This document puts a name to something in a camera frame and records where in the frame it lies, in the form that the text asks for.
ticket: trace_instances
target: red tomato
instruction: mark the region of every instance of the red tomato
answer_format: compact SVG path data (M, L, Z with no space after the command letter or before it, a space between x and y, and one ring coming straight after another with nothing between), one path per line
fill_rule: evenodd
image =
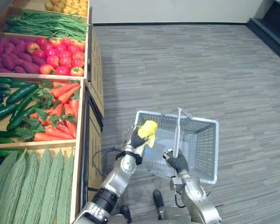
M59 58L56 55L51 55L47 58L47 63L55 68L59 66Z
M71 67L71 58L70 57L62 57L60 58L60 66L70 68Z
M84 70L82 68L79 68L79 67L75 67L75 68L72 68L70 70L70 75L71 76L84 76Z
M58 44L61 44L60 38L57 38L57 37L51 37L49 39L49 42L50 42L50 44L53 45L53 47L56 47Z
M43 64L40 67L40 71L41 71L41 74L43 74L43 75L54 75L55 74L55 69L50 64Z
M66 47L62 44L58 44L56 47L55 47L55 50L57 50L59 53L61 51L65 51L66 50Z
M84 66L84 60L82 60L82 59L73 59L71 61L71 65L73 67L80 67L80 68L82 68Z
M33 51L32 56L38 56L38 57L42 58L43 60L47 59L46 53L43 50L35 50L35 51Z
M69 37L65 37L61 40L61 44L63 44L65 47L68 47L70 45L73 45L74 42Z
M50 44L50 43L44 43L42 46L41 46L41 50L43 50L44 52L46 52L46 50L49 50L49 49L53 49L53 45Z
M70 52L71 54L73 54L75 51L78 51L80 50L77 46L75 45L70 45L68 48L67 48L67 51Z
M38 46L42 46L44 43L49 43L44 37L37 37L35 42L38 44Z
M80 51L85 52L85 42L74 41L74 45L77 46L80 49Z
M59 58L61 59L61 58L63 58L63 57L69 57L69 58L71 58L71 53L70 52L68 52L68 51L61 51L60 52L60 54L59 54Z
M56 75L69 76L70 75L70 70L68 68L65 68L65 67L58 67L56 69Z
M84 55L84 53L82 51L74 52L72 57L73 57L73 59L82 59L82 60L85 59L85 55Z
M49 56L51 56L51 55L56 55L56 56L58 56L59 53L58 53L58 51L55 50L55 49L46 50L46 56L49 57Z

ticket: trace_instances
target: shopping basket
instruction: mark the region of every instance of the shopping basket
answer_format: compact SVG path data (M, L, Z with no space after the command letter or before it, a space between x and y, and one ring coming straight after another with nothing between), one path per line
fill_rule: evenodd
M143 125L146 120L158 124L153 148L145 147L140 171L154 173L168 178L173 174L163 159L165 150L173 148L174 157L181 149L186 157L189 170L200 178L201 182L217 182L219 123L215 120L195 118L181 108L168 113L138 111L135 124Z

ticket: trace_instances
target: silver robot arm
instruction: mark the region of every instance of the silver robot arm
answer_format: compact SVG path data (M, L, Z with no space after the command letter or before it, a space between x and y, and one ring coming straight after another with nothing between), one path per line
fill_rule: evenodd
M77 216L73 224L106 224L118 198L126 189L130 177L142 163L146 141L138 135L138 127L132 126L124 139L122 152L116 157L113 170L104 179L98 192Z

